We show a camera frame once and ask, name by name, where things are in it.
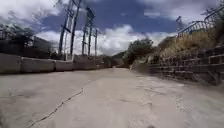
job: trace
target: concrete road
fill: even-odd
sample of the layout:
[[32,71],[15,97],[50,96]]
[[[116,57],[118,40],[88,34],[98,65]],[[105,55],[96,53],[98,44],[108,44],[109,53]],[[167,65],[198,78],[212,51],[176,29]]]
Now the concrete road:
[[223,127],[223,86],[126,69],[0,76],[0,128]]

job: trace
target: sky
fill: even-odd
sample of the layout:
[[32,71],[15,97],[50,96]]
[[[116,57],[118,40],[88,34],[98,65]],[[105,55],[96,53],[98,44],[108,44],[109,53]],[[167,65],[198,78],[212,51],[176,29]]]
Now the sky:
[[[35,35],[58,47],[65,7],[69,0],[0,0],[0,23],[31,27]],[[96,15],[94,24],[101,32],[98,53],[114,55],[128,48],[130,42],[150,38],[157,45],[177,33],[176,19],[183,22],[203,20],[207,8],[219,0],[83,0]],[[81,9],[76,29],[74,51],[81,53],[82,29],[86,11]]]

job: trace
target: white cloud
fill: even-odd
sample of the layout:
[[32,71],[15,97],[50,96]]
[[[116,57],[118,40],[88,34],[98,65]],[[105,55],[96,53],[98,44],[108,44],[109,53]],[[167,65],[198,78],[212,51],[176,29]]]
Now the white cloud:
[[17,23],[25,26],[41,25],[41,20],[50,15],[58,16],[69,0],[2,0],[0,4],[1,23]]
[[[103,34],[98,36],[98,53],[113,55],[118,52],[124,51],[128,48],[130,42],[137,39],[143,39],[149,37],[154,41],[154,45],[157,45],[162,39],[167,36],[173,36],[175,33],[166,33],[166,32],[153,32],[141,34],[134,32],[133,28],[130,25],[123,25],[114,29],[105,29]],[[41,32],[37,34],[38,37],[50,40],[53,42],[58,42],[60,33],[54,31]],[[94,53],[94,42],[95,39],[92,38],[92,47],[91,51]],[[82,42],[82,31],[76,31],[76,39],[74,44],[74,52],[76,54],[81,53],[81,42]]]
[[163,17],[176,20],[178,16],[188,23],[193,20],[203,20],[201,14],[209,7],[218,5],[219,0],[138,0],[146,5],[144,15],[149,17]]

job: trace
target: dry grass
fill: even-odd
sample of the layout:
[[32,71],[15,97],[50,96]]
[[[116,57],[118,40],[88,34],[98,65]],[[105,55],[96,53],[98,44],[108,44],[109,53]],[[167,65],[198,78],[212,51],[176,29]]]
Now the dry grass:
[[162,58],[192,53],[196,50],[211,48],[215,45],[207,32],[193,32],[183,37],[175,38],[172,43],[160,52]]

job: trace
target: railing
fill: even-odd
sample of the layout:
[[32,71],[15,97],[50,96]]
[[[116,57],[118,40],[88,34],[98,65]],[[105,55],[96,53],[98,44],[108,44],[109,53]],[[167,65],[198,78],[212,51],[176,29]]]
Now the railing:
[[206,33],[210,38],[214,36],[214,30],[218,27],[218,22],[224,21],[224,7],[220,7],[213,11],[204,21],[194,21],[187,28],[178,32],[177,40],[182,37],[191,37],[192,33],[197,32],[198,35]]

